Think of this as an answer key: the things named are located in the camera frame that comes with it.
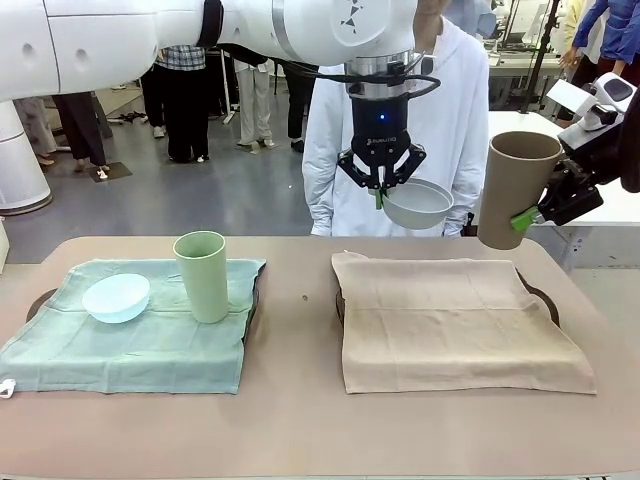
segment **beige table surface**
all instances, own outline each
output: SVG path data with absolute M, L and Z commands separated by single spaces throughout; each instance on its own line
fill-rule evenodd
M 167 258 L 169 238 L 61 245 L 10 305 L 0 340 L 31 303 L 93 258 Z M 379 258 L 510 258 L 557 303 L 599 395 L 487 389 L 347 396 L 334 252 Z M 0 472 L 57 478 L 565 476 L 640 470 L 640 369 L 538 245 L 475 239 L 229 238 L 231 258 L 266 258 L 240 392 L 23 393 L 0 402 Z

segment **shoe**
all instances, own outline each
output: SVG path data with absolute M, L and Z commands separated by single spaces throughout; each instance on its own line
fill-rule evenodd
M 297 140 L 295 142 L 291 142 L 291 148 L 294 152 L 304 153 L 304 140 Z
M 36 155 L 36 157 L 38 158 L 38 163 L 43 167 L 50 167 L 51 165 L 56 163 L 53 160 L 51 160 L 48 155 L 46 157 L 42 155 Z
M 263 148 L 276 148 L 277 145 L 270 138 L 261 138 L 258 144 Z
M 260 153 L 260 143 L 258 142 L 251 142 L 249 144 L 238 143 L 237 146 L 240 150 L 244 150 L 248 153 Z
M 85 166 L 86 166 L 86 162 L 84 158 L 76 160 L 76 168 L 74 168 L 73 171 L 76 173 L 82 173 L 84 172 Z
M 191 163 L 191 159 L 190 158 L 169 157 L 169 160 L 171 160 L 173 163 Z

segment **green clip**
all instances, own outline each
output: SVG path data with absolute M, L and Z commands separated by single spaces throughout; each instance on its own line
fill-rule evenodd
M 376 190 L 376 210 L 382 210 L 382 190 Z
M 534 217 L 539 213 L 538 207 L 531 207 L 529 210 L 513 217 L 511 219 L 511 227 L 516 232 L 526 232 L 527 228 L 535 223 Z

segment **plastic bowl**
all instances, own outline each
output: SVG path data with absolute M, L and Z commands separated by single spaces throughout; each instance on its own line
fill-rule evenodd
M 436 183 L 411 178 L 390 190 L 382 207 L 396 225 L 426 230 L 445 219 L 453 207 L 453 195 Z
M 100 322 L 124 323 L 147 308 L 150 290 L 149 280 L 142 275 L 114 275 L 89 288 L 82 297 L 82 306 Z

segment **green cup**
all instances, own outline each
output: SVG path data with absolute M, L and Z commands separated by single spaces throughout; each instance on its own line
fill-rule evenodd
M 224 237 L 215 232 L 189 233 L 176 240 L 173 253 L 196 320 L 216 323 L 226 317 L 229 296 Z

